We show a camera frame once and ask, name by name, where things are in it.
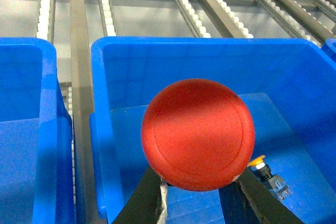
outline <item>blue plastic crate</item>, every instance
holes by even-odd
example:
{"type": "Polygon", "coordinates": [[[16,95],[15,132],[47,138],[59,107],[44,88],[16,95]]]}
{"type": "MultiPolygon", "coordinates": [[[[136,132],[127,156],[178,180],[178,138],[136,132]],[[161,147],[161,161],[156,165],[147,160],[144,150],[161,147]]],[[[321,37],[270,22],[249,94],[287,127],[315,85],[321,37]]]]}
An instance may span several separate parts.
{"type": "MultiPolygon", "coordinates": [[[[249,107],[254,157],[265,154],[293,190],[283,204],[305,223],[334,223],[336,65],[317,46],[302,39],[107,37],[91,52],[102,218],[116,217],[147,166],[140,143],[146,105],[175,81],[205,78],[228,86],[249,107]]],[[[168,223],[224,223],[216,192],[170,192],[168,223]]]]}
{"type": "Polygon", "coordinates": [[[321,49],[336,62],[336,39],[327,39],[321,49]]]}
{"type": "Polygon", "coordinates": [[[53,45],[0,38],[0,223],[74,223],[71,140],[53,45]]]}

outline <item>red emergency stop button cap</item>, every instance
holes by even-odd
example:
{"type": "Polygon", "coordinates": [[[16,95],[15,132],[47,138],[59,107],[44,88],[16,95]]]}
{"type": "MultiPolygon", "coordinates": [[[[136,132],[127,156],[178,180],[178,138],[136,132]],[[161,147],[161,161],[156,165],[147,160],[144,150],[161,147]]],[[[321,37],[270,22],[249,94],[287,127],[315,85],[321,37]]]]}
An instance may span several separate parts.
{"type": "Polygon", "coordinates": [[[205,79],[178,81],[149,104],[142,122],[146,158],[168,183],[206,191],[230,184],[247,167],[255,131],[243,101],[205,79]]]}

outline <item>white roller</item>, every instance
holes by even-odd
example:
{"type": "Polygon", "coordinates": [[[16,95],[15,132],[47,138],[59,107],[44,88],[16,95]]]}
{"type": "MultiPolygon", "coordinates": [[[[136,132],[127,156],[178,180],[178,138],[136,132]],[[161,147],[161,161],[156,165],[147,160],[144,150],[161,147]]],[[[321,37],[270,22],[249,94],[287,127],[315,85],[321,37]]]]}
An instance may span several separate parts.
{"type": "Polygon", "coordinates": [[[223,2],[221,2],[220,6],[221,6],[222,8],[225,8],[225,7],[227,6],[227,3],[226,3],[225,1],[223,1],[223,2]]]}
{"type": "Polygon", "coordinates": [[[182,0],[182,4],[185,6],[189,3],[189,0],[182,0]]]}
{"type": "Polygon", "coordinates": [[[199,19],[194,21],[194,23],[195,23],[195,26],[197,26],[197,27],[202,26],[202,21],[200,21],[199,19]]]}
{"type": "Polygon", "coordinates": [[[113,31],[113,32],[115,32],[114,31],[114,25],[112,25],[112,24],[108,24],[108,25],[106,25],[106,30],[109,32],[109,31],[113,31]]]}
{"type": "Polygon", "coordinates": [[[110,10],[110,5],[103,5],[103,10],[110,10]]]}
{"type": "Polygon", "coordinates": [[[190,9],[193,8],[193,7],[191,6],[190,3],[188,3],[188,4],[185,5],[185,8],[186,8],[187,10],[190,10],[190,9]]]}
{"type": "Polygon", "coordinates": [[[305,33],[304,30],[300,29],[300,30],[299,30],[299,34],[301,35],[301,37],[303,37],[306,33],[305,33]]]}
{"type": "Polygon", "coordinates": [[[241,28],[240,31],[243,35],[245,35],[245,36],[248,35],[248,29],[247,28],[245,28],[245,27],[241,28]]]}
{"type": "Polygon", "coordinates": [[[231,17],[231,20],[232,20],[233,23],[237,23],[237,22],[239,22],[239,18],[236,17],[236,16],[231,17]]]}
{"type": "Polygon", "coordinates": [[[203,35],[203,38],[211,38],[211,35],[210,35],[209,33],[205,33],[205,34],[203,35]]]}
{"type": "Polygon", "coordinates": [[[223,10],[224,10],[225,12],[227,12],[227,13],[230,13],[230,12],[231,12],[231,8],[230,8],[229,6],[225,6],[225,7],[223,8],[223,10]]]}
{"type": "Polygon", "coordinates": [[[109,18],[109,17],[112,17],[112,12],[111,10],[104,10],[104,17],[105,18],[109,18]]]}
{"type": "Polygon", "coordinates": [[[108,4],[109,4],[109,0],[101,0],[101,3],[102,3],[103,5],[108,5],[108,4]]]}
{"type": "Polygon", "coordinates": [[[188,13],[189,13],[190,16],[193,15],[193,14],[195,14],[194,8],[189,9],[188,13]]]}
{"type": "Polygon", "coordinates": [[[239,29],[242,29],[244,27],[244,24],[242,22],[237,22],[235,23],[236,27],[238,27],[239,29]]]}
{"type": "Polygon", "coordinates": [[[234,12],[229,12],[228,15],[229,15],[230,18],[232,18],[232,17],[235,16],[235,13],[234,12]]]}
{"type": "Polygon", "coordinates": [[[117,34],[116,34],[115,31],[108,31],[108,32],[107,32],[107,35],[108,35],[108,36],[111,36],[111,37],[114,37],[114,36],[116,36],[117,34]]]}
{"type": "Polygon", "coordinates": [[[206,33],[206,28],[204,26],[198,26],[197,30],[199,31],[199,33],[204,34],[206,33]]]}
{"type": "Polygon", "coordinates": [[[106,25],[112,25],[113,24],[112,17],[106,17],[105,18],[105,24],[106,25]]]}
{"type": "Polygon", "coordinates": [[[198,17],[197,14],[193,14],[193,15],[191,16],[191,18],[192,18],[193,21],[199,20],[199,17],[198,17]]]}

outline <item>red round button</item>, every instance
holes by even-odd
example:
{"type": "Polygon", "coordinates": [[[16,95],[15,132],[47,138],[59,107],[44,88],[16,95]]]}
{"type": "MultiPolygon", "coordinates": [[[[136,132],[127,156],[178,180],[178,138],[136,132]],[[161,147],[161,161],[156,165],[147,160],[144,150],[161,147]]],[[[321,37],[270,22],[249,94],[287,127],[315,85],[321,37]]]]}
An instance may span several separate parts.
{"type": "Polygon", "coordinates": [[[247,107],[231,89],[188,79],[151,101],[141,140],[149,164],[168,183],[206,191],[230,184],[243,172],[255,132],[247,107]]]}

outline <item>blue plastic bin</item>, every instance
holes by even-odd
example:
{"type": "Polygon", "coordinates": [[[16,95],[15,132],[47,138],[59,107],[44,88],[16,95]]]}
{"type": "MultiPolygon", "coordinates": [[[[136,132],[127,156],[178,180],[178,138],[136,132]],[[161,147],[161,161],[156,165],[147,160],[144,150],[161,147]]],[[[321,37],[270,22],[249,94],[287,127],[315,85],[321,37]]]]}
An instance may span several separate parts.
{"type": "Polygon", "coordinates": [[[56,50],[0,38],[0,223],[74,223],[71,118],[56,50]]]}
{"type": "MultiPolygon", "coordinates": [[[[303,39],[107,37],[91,53],[101,218],[113,221],[147,166],[140,143],[146,105],[175,81],[205,78],[247,104],[256,129],[253,157],[265,154],[293,191],[283,204],[305,223],[334,223],[336,65],[317,46],[303,39]]],[[[170,224],[224,223],[214,191],[170,188],[168,211],[170,224]]]]}
{"type": "Polygon", "coordinates": [[[321,49],[336,62],[336,39],[327,39],[321,49]]]}

